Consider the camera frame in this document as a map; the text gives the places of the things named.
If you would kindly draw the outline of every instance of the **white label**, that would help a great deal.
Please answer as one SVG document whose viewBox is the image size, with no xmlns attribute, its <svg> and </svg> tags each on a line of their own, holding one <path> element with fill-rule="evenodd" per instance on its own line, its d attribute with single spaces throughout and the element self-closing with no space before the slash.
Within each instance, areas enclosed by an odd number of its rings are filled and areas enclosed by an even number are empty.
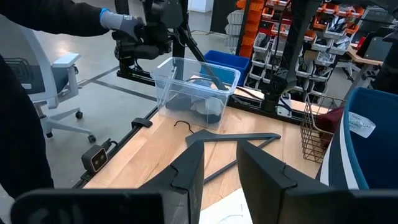
<svg viewBox="0 0 398 224">
<path fill-rule="evenodd" d="M 369 119 L 356 114 L 354 112 L 349 112 L 349 130 L 364 137 L 368 138 L 376 125 Z"/>
</svg>

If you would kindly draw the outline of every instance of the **gray concrete floor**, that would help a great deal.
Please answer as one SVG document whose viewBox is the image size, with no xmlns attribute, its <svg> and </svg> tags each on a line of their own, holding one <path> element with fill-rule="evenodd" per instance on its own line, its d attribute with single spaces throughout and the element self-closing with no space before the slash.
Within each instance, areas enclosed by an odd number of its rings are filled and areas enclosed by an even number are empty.
<svg viewBox="0 0 398 224">
<path fill-rule="evenodd" d="M 85 0 L 85 2 L 114 10 L 114 1 L 112 0 Z M 131 4 L 130 10 L 133 14 L 140 13 L 139 5 L 136 2 Z M 200 50 L 203 53 L 211 49 L 228 52 L 229 50 L 223 43 L 225 36 L 207 34 L 210 30 L 210 21 L 211 13 L 191 12 L 190 14 L 191 30 L 203 31 L 193 33 Z M 113 55 L 115 42 L 110 33 L 100 37 L 81 38 L 37 32 L 37 37 L 50 61 L 56 60 L 67 52 L 82 54 L 82 58 L 76 64 L 80 71 L 78 75 L 80 82 L 87 81 L 111 69 L 115 70 L 118 66 L 118 61 Z M 167 54 L 155 60 L 139 60 L 139 64 L 145 70 L 150 71 L 170 56 Z M 194 58 L 189 49 L 186 50 L 185 56 Z M 144 117 L 156 105 L 156 102 L 100 84 L 108 83 L 122 88 L 122 90 L 132 90 L 148 96 L 155 96 L 155 88 L 118 78 L 116 71 L 107 73 L 98 81 L 85 85 L 78 96 L 61 103 L 57 109 L 46 110 L 44 108 L 44 111 L 51 115 L 80 107 L 84 113 L 82 120 L 77 121 L 74 116 L 70 116 L 63 122 L 92 130 L 98 143 L 107 138 L 120 141 L 130 130 L 130 122 L 136 117 Z M 349 85 L 350 82 L 346 80 L 344 73 L 337 70 L 331 77 L 329 94 L 344 97 Z M 84 173 L 80 158 L 91 147 L 91 144 L 84 134 L 54 130 L 53 135 L 52 139 L 46 140 L 52 177 L 56 187 L 70 188 L 79 181 L 80 176 Z M 0 217 L 8 221 L 8 213 L 13 200 L 2 188 L 0 188 L 0 198 Z"/>
</svg>

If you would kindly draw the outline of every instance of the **person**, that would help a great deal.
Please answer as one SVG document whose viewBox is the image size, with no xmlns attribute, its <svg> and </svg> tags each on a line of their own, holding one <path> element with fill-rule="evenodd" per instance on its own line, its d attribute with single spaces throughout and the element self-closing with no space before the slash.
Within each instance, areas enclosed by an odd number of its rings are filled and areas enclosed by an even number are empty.
<svg viewBox="0 0 398 224">
<path fill-rule="evenodd" d="M 0 14 L 30 29 L 81 37 L 120 30 L 137 39 L 134 29 L 143 24 L 140 17 L 115 14 L 71 0 L 2 0 Z M 40 119 L 1 55 L 0 141 L 0 184 L 12 198 L 30 190 L 54 187 Z"/>
</svg>

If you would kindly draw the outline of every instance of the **gray glove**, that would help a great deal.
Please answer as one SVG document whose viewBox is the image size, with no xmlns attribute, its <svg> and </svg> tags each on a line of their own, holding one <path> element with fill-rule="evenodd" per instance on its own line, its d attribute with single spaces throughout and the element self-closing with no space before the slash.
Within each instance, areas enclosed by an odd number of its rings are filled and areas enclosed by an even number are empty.
<svg viewBox="0 0 398 224">
<path fill-rule="evenodd" d="M 101 18 L 99 21 L 104 28 L 123 31 L 133 37 L 136 41 L 138 41 L 138 38 L 134 32 L 136 26 L 144 24 L 144 21 L 141 17 L 120 15 L 108 10 L 101 13 Z"/>
</svg>

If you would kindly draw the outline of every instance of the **metal wire basket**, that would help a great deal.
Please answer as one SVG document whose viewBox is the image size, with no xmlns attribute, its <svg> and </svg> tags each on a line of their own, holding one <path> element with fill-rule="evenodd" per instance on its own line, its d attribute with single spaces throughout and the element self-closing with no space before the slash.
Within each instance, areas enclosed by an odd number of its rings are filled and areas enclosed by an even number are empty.
<svg viewBox="0 0 398 224">
<path fill-rule="evenodd" d="M 305 97 L 305 109 L 300 126 L 303 158 L 314 162 L 323 162 L 323 157 L 333 137 L 333 133 L 317 127 L 318 115 L 342 106 L 344 100 L 309 93 Z"/>
</svg>

